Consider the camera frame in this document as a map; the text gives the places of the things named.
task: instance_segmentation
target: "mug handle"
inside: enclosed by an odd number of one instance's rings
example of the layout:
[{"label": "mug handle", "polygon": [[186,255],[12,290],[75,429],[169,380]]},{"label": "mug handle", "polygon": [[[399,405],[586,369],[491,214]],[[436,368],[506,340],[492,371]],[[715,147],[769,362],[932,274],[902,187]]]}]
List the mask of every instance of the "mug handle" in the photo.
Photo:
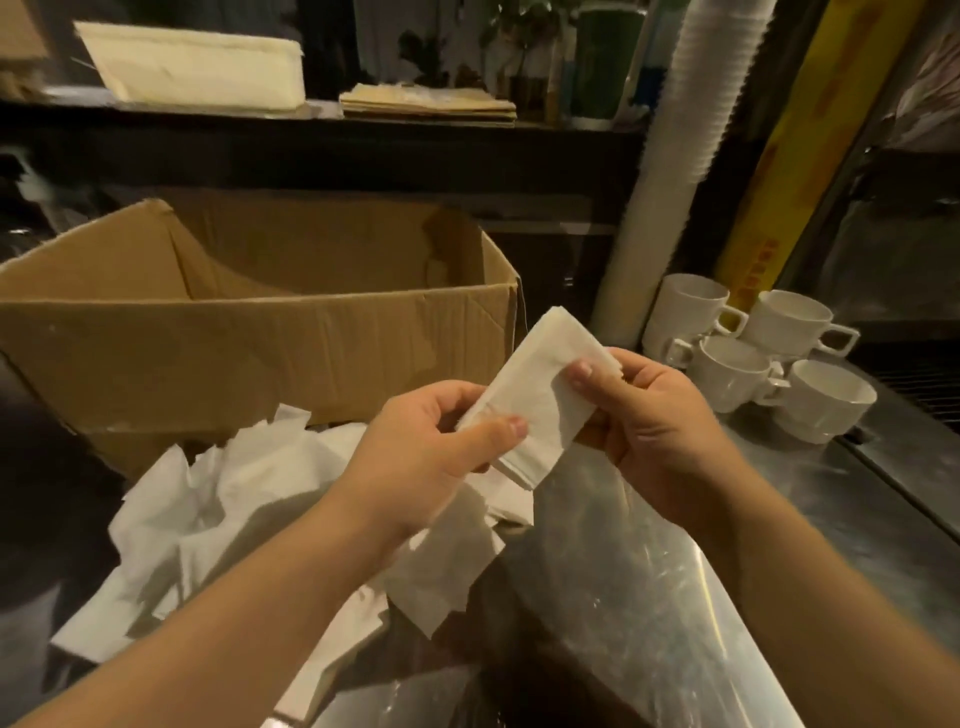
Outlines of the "mug handle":
[{"label": "mug handle", "polygon": [[685,369],[693,358],[693,344],[683,339],[671,339],[663,349],[663,363],[669,367]]},{"label": "mug handle", "polygon": [[743,331],[743,328],[747,326],[747,322],[750,321],[750,314],[745,311],[741,311],[739,308],[734,308],[731,305],[726,305],[725,303],[720,307],[721,313],[729,313],[732,316],[736,316],[736,328],[731,331],[723,324],[720,323],[719,317],[713,322],[713,330],[719,333],[721,336],[732,336],[736,338]]},{"label": "mug handle", "polygon": [[760,391],[754,396],[754,402],[761,407],[778,407],[783,403],[783,395],[790,389],[790,382],[776,376],[769,376],[760,385]]},{"label": "mug handle", "polygon": [[848,336],[850,336],[850,338],[847,340],[847,343],[844,344],[842,347],[840,347],[840,349],[834,349],[833,347],[829,347],[820,340],[818,340],[817,343],[814,345],[817,350],[821,352],[831,353],[834,356],[839,356],[840,358],[843,358],[847,354],[849,354],[851,352],[851,349],[853,349],[853,346],[856,344],[856,342],[860,340],[860,332],[855,328],[842,327],[839,324],[830,324],[827,327],[827,331],[840,331],[840,333],[845,333]]}]

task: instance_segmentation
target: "clear plastic sheet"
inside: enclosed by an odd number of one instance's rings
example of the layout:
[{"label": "clear plastic sheet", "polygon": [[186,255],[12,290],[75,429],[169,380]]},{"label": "clear plastic sheet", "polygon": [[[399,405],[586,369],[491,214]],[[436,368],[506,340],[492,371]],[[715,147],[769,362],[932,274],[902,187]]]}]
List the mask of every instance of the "clear plastic sheet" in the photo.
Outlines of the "clear plastic sheet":
[{"label": "clear plastic sheet", "polygon": [[432,642],[396,615],[315,726],[801,725],[699,549],[601,454],[567,452],[536,524]]}]

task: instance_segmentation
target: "wire rack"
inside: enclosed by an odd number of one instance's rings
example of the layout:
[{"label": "wire rack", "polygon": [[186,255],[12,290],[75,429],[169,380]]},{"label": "wire rack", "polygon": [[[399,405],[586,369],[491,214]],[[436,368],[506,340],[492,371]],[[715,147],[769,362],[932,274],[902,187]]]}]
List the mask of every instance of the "wire rack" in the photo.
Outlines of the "wire rack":
[{"label": "wire rack", "polygon": [[960,433],[960,341],[866,344],[851,361]]}]

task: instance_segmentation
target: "left hand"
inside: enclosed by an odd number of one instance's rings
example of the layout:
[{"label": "left hand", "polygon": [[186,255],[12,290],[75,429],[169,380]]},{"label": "left hand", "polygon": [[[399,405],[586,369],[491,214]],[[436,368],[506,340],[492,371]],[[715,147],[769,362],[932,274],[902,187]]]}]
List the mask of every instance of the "left hand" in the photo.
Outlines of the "left hand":
[{"label": "left hand", "polygon": [[526,421],[516,416],[451,431],[485,389],[441,381],[388,400],[333,490],[374,527],[401,541],[426,528],[453,500],[467,473],[527,435]]}]

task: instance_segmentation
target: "stacked mugs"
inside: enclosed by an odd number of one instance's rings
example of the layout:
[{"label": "stacked mugs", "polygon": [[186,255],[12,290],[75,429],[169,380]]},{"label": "stacked mugs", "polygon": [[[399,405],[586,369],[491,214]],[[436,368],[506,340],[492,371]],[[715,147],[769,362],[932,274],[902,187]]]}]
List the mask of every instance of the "stacked mugs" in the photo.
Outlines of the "stacked mugs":
[{"label": "stacked mugs", "polygon": [[[715,280],[678,273],[663,279],[643,331],[643,353],[686,369],[714,412],[748,401],[771,407],[774,422],[808,443],[847,432],[876,401],[876,390],[849,370],[808,359],[811,352],[844,357],[860,338],[833,323],[833,312],[790,291],[764,291],[747,314],[727,305],[730,291]],[[735,320],[720,323],[722,314]],[[824,343],[834,333],[843,346]]]}]

